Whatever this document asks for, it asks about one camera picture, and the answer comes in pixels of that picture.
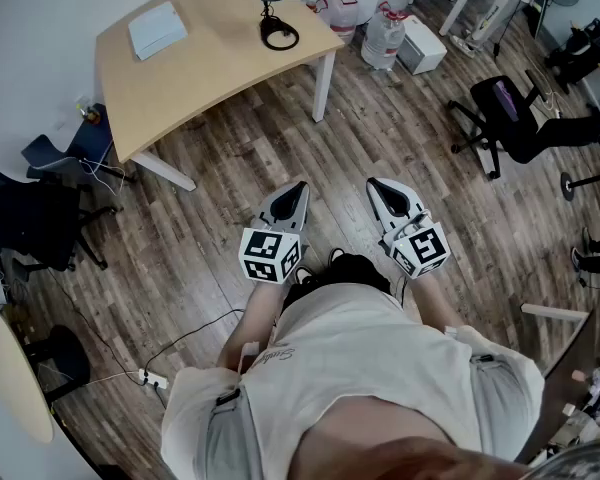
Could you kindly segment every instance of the black cable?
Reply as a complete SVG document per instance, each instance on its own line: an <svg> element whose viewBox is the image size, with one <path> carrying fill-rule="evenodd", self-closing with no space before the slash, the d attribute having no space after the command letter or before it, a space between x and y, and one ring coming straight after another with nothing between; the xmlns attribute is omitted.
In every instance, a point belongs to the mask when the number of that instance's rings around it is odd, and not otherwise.
<svg viewBox="0 0 600 480"><path fill-rule="evenodd" d="M511 25L511 22L513 21L513 18L515 17L516 13L518 12L518 7L520 7L521 3L522 3L522 0L518 0L518 3L516 4L516 8L513 10L513 14L509 18L509 21L507 22L507 26L504 27L504 31L502 32L500 39L498 39L498 42L493 45L493 60L496 60L496 58L500 54L500 43L502 41L502 38L507 33L507 30L509 29L509 25Z"/></svg>
<svg viewBox="0 0 600 480"><path fill-rule="evenodd" d="M187 336L191 336L192 334L197 333L198 331L201 331L202 329L204 329L205 327L209 327L212 324L215 324L216 322L218 322L219 320L222 320L225 316L229 316L231 313L244 313L244 309L232 309L231 311L227 311L224 315L219 316L218 318L216 318L215 320L212 320L211 322L207 322L206 324L198 327L197 329L194 329L193 331L189 331L186 334L183 334L182 336L180 336L177 340L171 342L169 345L163 347L160 352L158 352L157 354L155 354L153 357L151 357L147 363L144 365L144 374L145 374L145 382L147 381L146 376L147 376L147 371L149 370L149 364L151 363L151 361L153 361L156 357L158 357L160 354L162 354L165 350L170 349L171 347L173 347L176 343L178 343L180 340L186 338Z"/></svg>
<svg viewBox="0 0 600 480"><path fill-rule="evenodd" d="M402 296L400 297L400 305L404 309L404 289L407 287L407 276L404 276L404 284L402 285Z"/></svg>
<svg viewBox="0 0 600 480"><path fill-rule="evenodd" d="M162 407L164 407L164 409L167 409L167 406L164 403L164 400L162 399L162 396L160 395L160 393L158 392L158 383L155 382L153 384L153 390L156 392L156 395L158 395L158 398L160 399L160 403L162 404Z"/></svg>
<svg viewBox="0 0 600 480"><path fill-rule="evenodd" d="M60 281L58 281L58 279L56 278L56 276L53 275L53 272L51 272L51 270L47 269L47 271L49 272L49 274L51 275L51 277L53 277L53 280L60 287L60 289L62 290L62 292L66 295L67 299L69 299L69 302L71 303L71 308L73 309L73 311L75 311L76 313L78 313L78 315L80 315L82 317L82 319L84 320L84 322L87 324L87 327L94 334L94 336L96 336L109 349L109 351L111 352L111 356L113 357L113 359L115 360L115 362L118 363L118 365L120 366L120 368L124 372L125 376L131 382L133 382L136 386L144 386L147 383L147 379L145 378L144 382L140 383L140 382L137 382L133 377L131 377L127 373L127 369L124 367L124 365L120 361L118 361L118 358L116 357L115 353L113 352L113 349L111 348L111 346L102 338L102 336L100 336L95 331L95 329L93 327L91 327L91 324L89 323L89 320L87 320L87 317L84 316L82 314L82 312L80 312L80 310L78 309L78 306L76 306L76 303L73 301L73 299L71 298L71 296L69 295L69 293L67 292L67 290L64 289L64 286L62 286L60 284Z"/></svg>

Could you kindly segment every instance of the chair armrest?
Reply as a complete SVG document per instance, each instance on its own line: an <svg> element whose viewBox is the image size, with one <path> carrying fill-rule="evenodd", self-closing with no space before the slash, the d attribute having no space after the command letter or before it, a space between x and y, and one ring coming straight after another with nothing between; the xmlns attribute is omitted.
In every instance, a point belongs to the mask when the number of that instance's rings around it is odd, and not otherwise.
<svg viewBox="0 0 600 480"><path fill-rule="evenodd" d="M533 73L533 71L531 71L530 69L525 69L524 72L527 74L529 80L531 80L531 83L533 84L533 89L531 89L531 92L529 92L526 98L526 101L529 102L529 105L531 105L533 100L535 100L538 96L540 96L542 98L542 101L544 101L545 103L549 101L547 100L547 95L541 89L542 86L540 85L540 82L538 82L538 78Z"/></svg>

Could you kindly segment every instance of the black and white marker cube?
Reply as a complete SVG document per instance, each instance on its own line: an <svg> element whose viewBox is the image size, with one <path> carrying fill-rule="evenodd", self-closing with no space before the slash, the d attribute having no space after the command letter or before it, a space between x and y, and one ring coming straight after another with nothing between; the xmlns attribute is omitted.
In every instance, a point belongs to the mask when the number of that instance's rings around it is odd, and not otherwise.
<svg viewBox="0 0 600 480"><path fill-rule="evenodd" d="M300 258L300 236L295 233L252 228L242 233L239 259L249 279L283 283Z"/></svg>
<svg viewBox="0 0 600 480"><path fill-rule="evenodd" d="M395 240L390 252L411 279L440 267L450 255L449 244L439 222Z"/></svg>

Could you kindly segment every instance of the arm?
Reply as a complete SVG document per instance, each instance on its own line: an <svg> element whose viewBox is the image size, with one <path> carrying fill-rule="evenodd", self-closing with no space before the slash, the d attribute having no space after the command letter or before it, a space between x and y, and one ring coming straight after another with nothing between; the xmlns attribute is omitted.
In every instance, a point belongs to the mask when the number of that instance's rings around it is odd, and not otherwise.
<svg viewBox="0 0 600 480"><path fill-rule="evenodd" d="M445 327L461 327L462 318L444 296L440 284L431 274L419 277L409 284L411 293L418 306L422 323L445 332Z"/></svg>
<svg viewBox="0 0 600 480"><path fill-rule="evenodd" d="M238 371L240 353L245 343L257 341L260 344L260 351L267 348L273 323L282 309L282 294L282 285L270 283L256 285L242 319L220 352L217 366Z"/></svg>

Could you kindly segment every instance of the white cable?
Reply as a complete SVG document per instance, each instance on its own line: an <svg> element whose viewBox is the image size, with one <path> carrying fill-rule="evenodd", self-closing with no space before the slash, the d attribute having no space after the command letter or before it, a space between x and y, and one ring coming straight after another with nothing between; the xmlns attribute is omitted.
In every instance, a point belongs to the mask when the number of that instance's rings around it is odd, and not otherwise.
<svg viewBox="0 0 600 480"><path fill-rule="evenodd" d="M542 72L542 70L538 67L538 64L529 56L529 53L527 52L527 49L524 45L524 43L522 44L522 51L525 55L525 57L527 58L527 60L529 62L531 62L531 65L533 66L533 68L540 74L540 76L542 77L542 79L544 80L545 84L547 85L547 87L549 87L549 93L545 93L545 95L547 96L547 98L551 98L551 106L547 107L547 104L544 101L541 101L542 106L547 109L549 112L553 112L553 107L554 107L554 103L556 103L556 97L560 98L562 100L562 102L569 108L569 112L571 112L571 116L574 117L575 113L573 112L573 109L571 108L571 105L569 105L569 103L567 102L567 100L565 100L560 94L558 94L556 91L554 91L551 88L551 84L549 83L548 78L545 76L545 74Z"/></svg>
<svg viewBox="0 0 600 480"><path fill-rule="evenodd" d="M59 372L58 370L54 370L53 368L51 368L50 366L47 366L46 364L38 363L38 366L42 366L43 368L46 368L47 370L50 370L54 373L57 373L59 375L64 375L69 380L73 380L73 377L71 375L67 375L66 373L62 373L62 372Z"/></svg>
<svg viewBox="0 0 600 480"><path fill-rule="evenodd" d="M116 194L116 193L113 191L113 189L112 189L112 188L111 188L111 187L110 187L110 186L109 186L107 183L105 183L105 182L104 182L104 181L102 181L100 178L98 178L98 175L96 174L96 171L94 171L94 170L93 170L93 167L91 167L91 166L90 166L90 165L87 163L89 160L87 160L87 161L85 161L85 160L78 160L78 161L79 161L81 164L83 164L83 165L85 165L86 167L88 167L88 168L89 168L89 170L91 171L91 173L87 173L87 174L92 174L92 175L93 175L93 177L94 177L96 180L98 180L100 183L102 183L102 184L103 184L105 187L107 187L107 188L109 189L109 191L110 191L110 192L111 192L111 193L112 193L114 196L118 196L118 195L120 194L120 192L118 192L118 194Z"/></svg>
<svg viewBox="0 0 600 480"><path fill-rule="evenodd" d="M114 377L120 377L121 375L127 375L128 373L138 373L138 370L135 370L132 372L120 372L120 373L116 373L114 375L110 375L109 377L105 377L104 379L92 380L91 382L88 382L87 384L85 384L85 386L90 386L91 384L97 384L98 382L103 382L105 380L113 379Z"/></svg>
<svg viewBox="0 0 600 480"><path fill-rule="evenodd" d="M50 366L47 366L46 364L42 364L39 363L38 366L42 366L43 368L46 368L47 370L50 370L54 373L57 373L59 375L64 375L67 379L69 380L73 380L73 377L71 377L71 375L67 375L66 373L62 373L58 370L54 370L53 368L51 368ZM109 379L113 379L114 377L120 377L121 375L127 375L130 373L138 373L138 370L134 370L131 372L120 372L120 373L116 373L115 375L110 375L109 377L105 377L104 379L98 379L98 380L92 380L91 382L88 382L86 384L84 384L85 386L90 386L91 384L97 384L98 382L104 382L105 380L109 380Z"/></svg>

